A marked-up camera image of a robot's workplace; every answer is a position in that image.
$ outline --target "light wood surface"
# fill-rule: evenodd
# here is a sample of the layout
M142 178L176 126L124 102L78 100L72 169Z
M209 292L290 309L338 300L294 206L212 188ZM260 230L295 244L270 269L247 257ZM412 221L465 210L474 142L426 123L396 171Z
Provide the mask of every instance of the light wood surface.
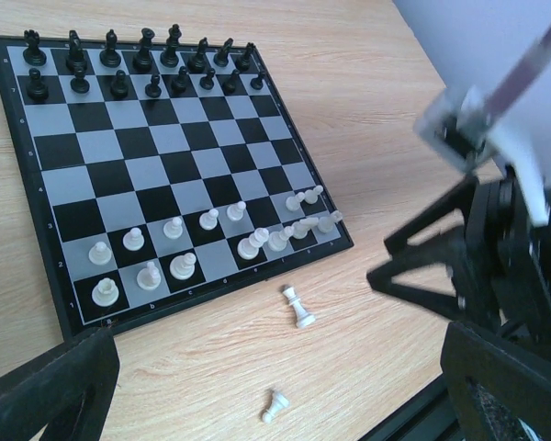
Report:
M442 83L388 0L0 1L0 34L137 40L174 22L187 42L255 42L355 247L120 335L102 439L356 440L440 373L446 323L372 292L365 272L458 179L411 131ZM61 340L0 101L0 376ZM270 388L291 406L268 425Z

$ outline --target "black chess piece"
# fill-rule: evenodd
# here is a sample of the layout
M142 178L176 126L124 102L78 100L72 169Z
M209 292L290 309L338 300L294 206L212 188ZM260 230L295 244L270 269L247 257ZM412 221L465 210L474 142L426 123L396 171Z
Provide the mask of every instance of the black chess piece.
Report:
M114 98L126 98L129 94L129 86L127 85L127 74L119 69L112 83L110 83L110 93Z
M49 88L43 83L39 69L28 70L27 95L34 101L45 101L49 97Z
M120 66L120 54L117 52L117 34L114 29L107 32L107 45L106 48L100 52L100 62L106 67L119 67Z
M206 72L206 76L203 76L200 78L200 87L206 90L210 90L212 87L214 87L214 75L216 74L216 71L212 68L208 69Z
M251 80L251 87L255 90L261 90L264 88L265 71L260 71L257 76Z
M239 79L239 71L234 69L231 76L222 83L222 91L224 95L231 95L237 90L237 80Z
M145 94L149 98L159 98L162 94L162 88L159 86L161 76L158 74L151 75L151 81L145 86Z
M182 37L182 31L179 25L174 24L169 28L169 37L165 41L167 46L160 56L160 60L165 67L177 66L179 59L175 51L180 45L180 37Z
M25 42L28 45L22 52L25 62L31 66L43 66L47 62L47 55L39 48L39 33L33 29L25 30Z
M179 73L172 79L171 87L176 94L182 94L187 89L188 74L187 69L180 67Z
M75 72L76 67L81 67L85 71L88 68L88 60L85 57L85 51L82 49L82 41L75 30L70 30L70 49L67 52L65 65L67 68Z
M229 64L229 52L232 48L232 39L224 42L222 47L214 54L214 63L219 67L226 67Z
M151 48L153 47L153 38L155 32L149 28L141 29L141 41L139 44L141 47L132 59L132 65L139 72L149 72L153 67L153 56L151 54Z
M196 54L187 61L188 69L194 74L202 74L206 67L205 54L208 49L208 39L205 37L198 42Z
M76 94L87 94L90 90L90 83L85 79L85 70L81 67L76 67L73 74L75 77L70 82L72 90Z
M245 46L245 52L242 54L242 56L237 58L237 61L235 62L235 66L237 69L239 69L241 72L246 72L249 70L249 67L251 67L251 55L255 51L255 45L251 42L247 43L247 46Z

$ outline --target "wooden table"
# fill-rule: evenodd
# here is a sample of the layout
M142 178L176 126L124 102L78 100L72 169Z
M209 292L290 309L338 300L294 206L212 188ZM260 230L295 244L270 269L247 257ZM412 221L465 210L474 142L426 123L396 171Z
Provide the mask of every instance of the wooden table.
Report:
M365 272L458 179L411 131L443 84L388 0L0 1L0 34L137 40L174 22L183 41L257 44L355 247L120 335L103 439L358 439L440 374L445 321L372 292ZM0 376L61 340L0 101ZM268 425L270 388L291 406Z

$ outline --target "chessboard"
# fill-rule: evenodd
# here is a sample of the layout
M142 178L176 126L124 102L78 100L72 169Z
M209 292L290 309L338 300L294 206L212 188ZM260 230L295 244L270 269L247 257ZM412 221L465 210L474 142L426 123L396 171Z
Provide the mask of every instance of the chessboard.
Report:
M64 338L118 334L353 246L255 44L181 36L0 36Z

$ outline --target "white pawn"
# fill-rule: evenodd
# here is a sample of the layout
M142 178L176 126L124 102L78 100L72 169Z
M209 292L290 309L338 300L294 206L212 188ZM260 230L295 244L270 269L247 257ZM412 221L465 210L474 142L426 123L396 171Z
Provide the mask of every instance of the white pawn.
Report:
M287 241L289 241L293 234L294 227L286 227L279 232L272 232L267 240L267 246L269 246L272 251L284 251L287 247Z
M96 242L90 249L88 258L94 265L106 265L112 259L112 251L104 242Z
M153 262L147 262L147 267L139 271L137 284L141 289L153 291L162 283L162 275Z
M211 209L210 211L203 213L200 216L200 226L204 230L213 230L219 223L218 218L219 211L217 209Z
M322 186L315 186L311 190L306 190L304 200L307 204L316 204L316 201L319 200L320 193L324 191Z
M111 278L103 278L92 289L92 300L98 306L110 306L118 299L117 284Z
M304 239L309 231L319 224L319 218L305 218L297 220L292 224L294 227L294 238Z
M196 261L197 259L194 253L186 253L184 255L174 257L172 263L169 264L169 272L172 273L172 276L178 280L186 280L187 278L191 278L196 270Z
M236 204L229 205L227 208L227 217L233 222L240 221L246 208L247 204L242 200Z
M286 208L290 211L297 211L300 209L300 202L304 200L306 195L301 191L294 196L290 196L286 199Z
M241 239L237 245L237 253L245 260L251 260L259 254L259 248L269 240L269 231L266 228L258 228L249 237Z
M286 409L290 405L290 401L277 390L272 392L272 403L268 409L265 410L261 419L264 423L271 423L276 414L282 409Z
M163 234L165 234L168 239L179 238L182 235L182 232L184 232L184 227L182 227L183 223L182 218L178 217L167 221L163 226Z
M294 312L296 313L296 326L298 328L306 328L309 324L316 321L314 315L306 311L300 304L300 298L296 295L294 287L285 286L282 294L286 296L288 304L294 308Z
M318 228L320 232L331 232L334 225L343 219L343 214L339 210L332 212L329 216L323 216L319 219Z
M129 251L140 250L145 244L145 238L139 228L131 228L130 231L122 238L122 244Z

